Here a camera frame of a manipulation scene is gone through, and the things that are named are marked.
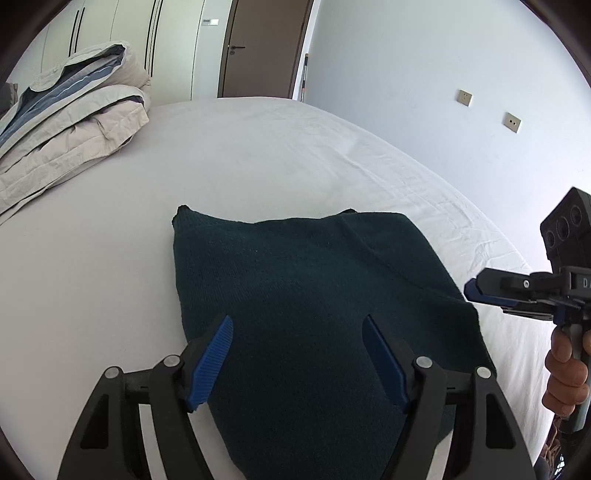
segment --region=bed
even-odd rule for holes
[[[55,478],[100,374],[149,368],[186,342],[175,290],[171,219],[187,204],[256,222],[352,208],[401,212],[456,284],[484,267],[528,272],[498,229],[454,188],[372,134],[284,99],[154,108],[107,160],[0,226],[0,424],[38,480]],[[540,403],[551,324],[477,306],[498,381],[535,459],[553,415]],[[164,479],[142,409],[152,478]],[[191,418],[215,478],[243,479],[207,405]],[[430,478],[441,478],[450,437]]]

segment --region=screw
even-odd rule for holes
[[[119,369],[117,367],[110,367],[105,371],[106,378],[115,378],[119,375]]]
[[[490,378],[492,375],[491,371],[488,370],[487,367],[478,367],[476,369],[476,373],[482,378]]]
[[[163,362],[167,367],[176,367],[181,362],[181,359],[178,355],[169,355]]]
[[[431,368],[433,366],[433,360],[427,356],[420,356],[417,358],[417,365],[422,368]]]

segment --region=dark green sweater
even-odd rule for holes
[[[379,479],[404,416],[363,347],[369,313],[443,368],[493,369],[476,310],[404,215],[249,224],[182,206],[173,226],[187,339],[235,322],[209,406],[248,480]]]

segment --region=door frame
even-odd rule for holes
[[[234,18],[236,17],[236,7],[238,6],[239,0],[232,0],[232,6],[230,7],[230,14],[228,15],[228,25],[226,26],[226,35],[223,40],[223,50],[222,50],[222,61],[220,64],[220,77],[217,84],[217,97],[221,98],[223,95],[223,87],[224,82],[226,80],[226,65],[228,62],[228,52],[230,49],[230,37],[232,36],[232,28],[234,26]],[[294,89],[296,88],[296,78],[298,67],[300,65],[300,57],[301,52],[304,48],[304,39],[306,37],[306,31],[308,30],[308,23],[310,22],[310,14],[312,12],[312,4],[314,0],[308,0],[308,4],[306,6],[306,13],[304,14],[304,21],[301,26],[300,30],[300,39],[298,41],[297,47],[297,54],[294,58],[294,64],[291,69],[291,81],[290,81],[290,96],[292,98],[294,95]]]

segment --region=wall outlet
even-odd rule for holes
[[[521,120],[519,120],[515,115],[511,115],[509,112],[505,114],[505,119],[503,120],[503,125],[505,125],[509,130],[513,130],[515,133],[519,131],[519,126],[521,125]]]
[[[460,90],[457,93],[456,100],[462,105],[470,106],[470,103],[472,102],[472,94],[465,92],[464,90]]]

